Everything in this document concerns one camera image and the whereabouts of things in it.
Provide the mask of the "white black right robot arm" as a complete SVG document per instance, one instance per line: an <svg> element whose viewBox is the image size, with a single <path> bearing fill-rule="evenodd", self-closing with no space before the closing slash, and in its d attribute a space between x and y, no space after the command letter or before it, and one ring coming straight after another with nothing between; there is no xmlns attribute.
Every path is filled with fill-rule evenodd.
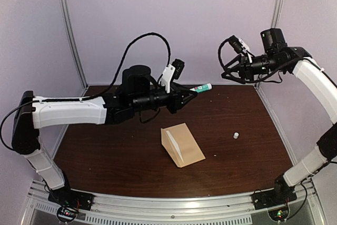
<svg viewBox="0 0 337 225"><path fill-rule="evenodd" d="M290 46L305 48L324 66L333 80L336 80L336 34L319 35L310 29L283 28L285 40ZM282 84L262 84L265 101L275 118L275 125L289 155L300 161L314 147L316 141L332 123L323 106L305 85L291 74Z"/></svg>

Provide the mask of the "white paper letter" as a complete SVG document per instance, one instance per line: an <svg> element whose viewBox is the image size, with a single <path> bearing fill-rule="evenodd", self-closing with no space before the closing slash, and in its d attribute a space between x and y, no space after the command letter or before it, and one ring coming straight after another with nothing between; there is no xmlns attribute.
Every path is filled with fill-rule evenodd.
<svg viewBox="0 0 337 225"><path fill-rule="evenodd" d="M173 137L173 135L170 133L169 130L166 130L165 132L166 132L171 144L174 146L176 152L178 153L180 159L182 160L182 162L184 162L182 154L181 154L180 147L179 147L178 143L176 142L175 138Z"/></svg>

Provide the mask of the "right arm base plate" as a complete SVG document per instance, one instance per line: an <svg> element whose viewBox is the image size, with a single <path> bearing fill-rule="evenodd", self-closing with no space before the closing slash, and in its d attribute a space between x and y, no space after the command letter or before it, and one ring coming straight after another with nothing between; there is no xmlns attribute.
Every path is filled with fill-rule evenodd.
<svg viewBox="0 0 337 225"><path fill-rule="evenodd" d="M280 223L290 217L290 202L297 200L297 196L293 191L279 195L274 189L258 189L252 193L251 199L255 210L267 209L269 218Z"/></svg>

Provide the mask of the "white glue stick cap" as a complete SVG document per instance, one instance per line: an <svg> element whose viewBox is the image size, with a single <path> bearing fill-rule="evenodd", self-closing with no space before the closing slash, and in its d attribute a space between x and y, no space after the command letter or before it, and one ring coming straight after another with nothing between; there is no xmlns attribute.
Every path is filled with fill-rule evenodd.
<svg viewBox="0 0 337 225"><path fill-rule="evenodd" d="M234 138L234 139L237 139L238 137L239 137L239 133L238 133L238 132L234 132L233 138Z"/></svg>

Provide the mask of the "tan paper envelope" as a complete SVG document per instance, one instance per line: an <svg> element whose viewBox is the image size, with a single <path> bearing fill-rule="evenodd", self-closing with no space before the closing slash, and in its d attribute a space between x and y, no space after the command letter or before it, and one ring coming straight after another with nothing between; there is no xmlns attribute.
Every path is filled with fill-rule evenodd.
<svg viewBox="0 0 337 225"><path fill-rule="evenodd" d="M184 162L182 162L174 146L171 144L165 132L166 130L170 131L178 143ZM161 144L178 168L183 168L206 159L186 123L161 129Z"/></svg>

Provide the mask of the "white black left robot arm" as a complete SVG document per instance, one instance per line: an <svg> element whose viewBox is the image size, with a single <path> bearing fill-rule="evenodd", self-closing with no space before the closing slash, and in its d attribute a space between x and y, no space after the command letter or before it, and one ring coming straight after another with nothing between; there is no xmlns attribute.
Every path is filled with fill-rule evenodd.
<svg viewBox="0 0 337 225"><path fill-rule="evenodd" d="M115 93L46 98L26 91L15 114L11 145L5 147L25 157L43 178L50 191L64 206L71 206L76 195L70 190L65 173L55 164L39 140L40 129L54 125L120 124L143 111L162 107L174 114L197 97L197 92L177 84L181 67L169 64L160 81L151 76L145 65L134 65L122 73L122 83Z"/></svg>

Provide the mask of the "green white glue stick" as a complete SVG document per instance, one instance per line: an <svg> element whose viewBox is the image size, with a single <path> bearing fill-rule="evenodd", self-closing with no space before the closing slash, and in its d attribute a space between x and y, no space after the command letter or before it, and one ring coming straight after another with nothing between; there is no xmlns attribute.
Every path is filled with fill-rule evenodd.
<svg viewBox="0 0 337 225"><path fill-rule="evenodd" d="M203 93L203 92L206 92L206 91L210 91L211 89L212 89L212 84L207 83L207 84L203 84L203 85L193 87L193 88L190 89L190 91L197 92L197 93Z"/></svg>

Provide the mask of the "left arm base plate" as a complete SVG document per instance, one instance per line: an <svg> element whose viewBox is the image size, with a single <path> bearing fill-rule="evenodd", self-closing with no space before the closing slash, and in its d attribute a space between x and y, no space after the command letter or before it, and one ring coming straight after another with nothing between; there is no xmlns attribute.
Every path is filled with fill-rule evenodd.
<svg viewBox="0 0 337 225"><path fill-rule="evenodd" d="M94 196L74 190L49 190L48 201L59 205L56 217L62 223L73 222L81 216L81 210L90 211Z"/></svg>

